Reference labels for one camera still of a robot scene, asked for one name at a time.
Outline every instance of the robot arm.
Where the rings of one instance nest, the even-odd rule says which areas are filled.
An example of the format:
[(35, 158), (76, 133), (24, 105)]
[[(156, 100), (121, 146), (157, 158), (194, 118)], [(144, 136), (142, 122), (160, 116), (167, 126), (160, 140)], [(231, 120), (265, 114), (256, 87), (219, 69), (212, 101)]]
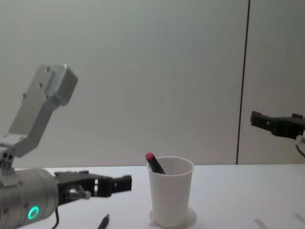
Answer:
[(268, 130), (275, 136), (295, 139), (297, 145), (305, 143), (305, 118), (302, 115), (272, 118), (252, 111), (250, 121), (251, 125)]
[(69, 102), (77, 81), (65, 64), (38, 68), (9, 132), (0, 137), (1, 168), (9, 169), (15, 156), (22, 157), (37, 147), (52, 112)]
[(0, 138), (0, 229), (35, 223), (58, 206), (78, 199), (131, 190), (131, 176), (112, 178), (87, 171), (53, 176), (44, 169), (15, 171), (11, 167), (15, 156), (22, 157), (37, 147), (52, 112), (69, 102), (77, 81), (65, 64), (40, 66), (9, 132)]

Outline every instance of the marker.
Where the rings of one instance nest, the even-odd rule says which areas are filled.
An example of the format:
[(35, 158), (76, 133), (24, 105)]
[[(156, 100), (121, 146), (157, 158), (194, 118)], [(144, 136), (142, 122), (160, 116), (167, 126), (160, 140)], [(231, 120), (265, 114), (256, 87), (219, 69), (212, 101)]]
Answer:
[(164, 170), (162, 169), (161, 165), (159, 164), (153, 153), (147, 153), (145, 158), (148, 164), (151, 166), (153, 172), (165, 175)]
[(105, 216), (97, 229), (106, 229), (110, 220), (109, 214)]

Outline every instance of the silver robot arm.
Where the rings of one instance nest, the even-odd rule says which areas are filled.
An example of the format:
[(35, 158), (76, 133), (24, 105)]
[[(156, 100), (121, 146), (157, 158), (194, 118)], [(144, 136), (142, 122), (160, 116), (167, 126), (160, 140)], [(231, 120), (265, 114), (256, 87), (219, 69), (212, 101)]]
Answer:
[(69, 102), (77, 81), (66, 64), (38, 68), (9, 132), (0, 137), (0, 168), (10, 169), (15, 156), (37, 147), (52, 112)]
[[(0, 138), (0, 229), (35, 223), (58, 206), (78, 199), (131, 190), (131, 176), (112, 178), (88, 171), (53, 176), (44, 169), (15, 171), (11, 167), (15, 156), (22, 157), (37, 147), (52, 112), (69, 102), (77, 81), (65, 64), (40, 66), (9, 132)], [(59, 222), (57, 211), (56, 219), (53, 228)]]

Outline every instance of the table surface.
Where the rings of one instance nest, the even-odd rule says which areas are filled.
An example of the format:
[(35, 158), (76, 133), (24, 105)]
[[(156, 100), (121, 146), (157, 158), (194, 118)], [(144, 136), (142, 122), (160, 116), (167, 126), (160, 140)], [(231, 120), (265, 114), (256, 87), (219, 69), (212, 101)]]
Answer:
[[(152, 209), (146, 167), (50, 168), (120, 177), (132, 175), (132, 191), (110, 198), (79, 200), (59, 207), (58, 229), (97, 229), (110, 214), (107, 229), (158, 229)], [(189, 218), (179, 229), (304, 229), (305, 165), (196, 166)], [(50, 229), (46, 220), (23, 227)]]

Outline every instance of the paper cup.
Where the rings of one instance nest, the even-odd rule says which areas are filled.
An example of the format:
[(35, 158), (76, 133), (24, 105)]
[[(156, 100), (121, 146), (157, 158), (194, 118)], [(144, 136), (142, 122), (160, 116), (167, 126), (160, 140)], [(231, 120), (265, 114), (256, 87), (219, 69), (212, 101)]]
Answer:
[(186, 220), (194, 164), (182, 157), (157, 158), (166, 175), (147, 164), (152, 194), (152, 214), (161, 227), (174, 228)]

